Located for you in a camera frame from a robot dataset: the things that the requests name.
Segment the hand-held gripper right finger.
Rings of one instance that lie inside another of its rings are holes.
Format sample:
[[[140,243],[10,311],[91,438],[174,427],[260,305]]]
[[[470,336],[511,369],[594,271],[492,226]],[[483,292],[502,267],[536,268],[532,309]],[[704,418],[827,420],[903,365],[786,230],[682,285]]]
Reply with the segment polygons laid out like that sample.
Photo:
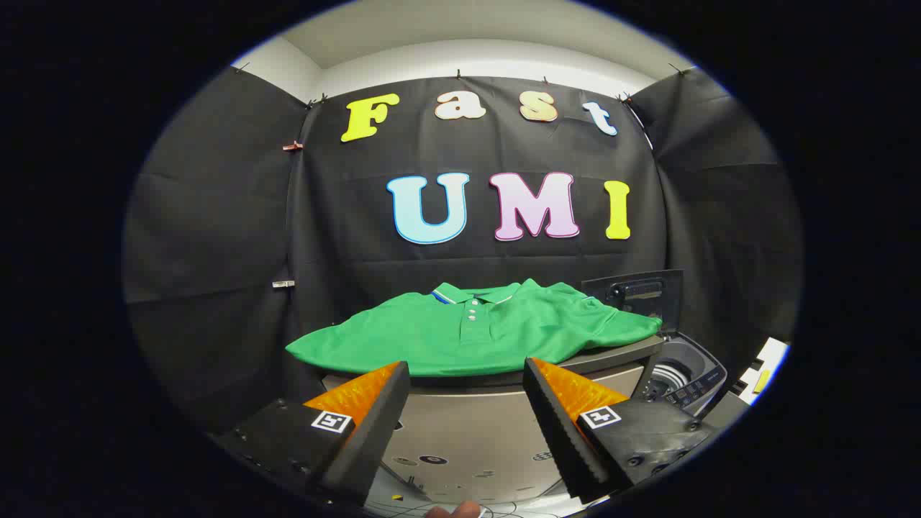
[[[674,404],[629,398],[539,358],[522,385],[568,494],[613,496],[693,458],[720,435]]]

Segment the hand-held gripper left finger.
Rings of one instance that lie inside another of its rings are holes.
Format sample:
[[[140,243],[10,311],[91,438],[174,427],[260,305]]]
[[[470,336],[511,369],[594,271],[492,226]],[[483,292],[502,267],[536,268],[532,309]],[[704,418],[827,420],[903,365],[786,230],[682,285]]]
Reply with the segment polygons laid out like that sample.
[[[404,361],[306,402],[279,398],[214,442],[287,492],[363,507],[410,391]]]

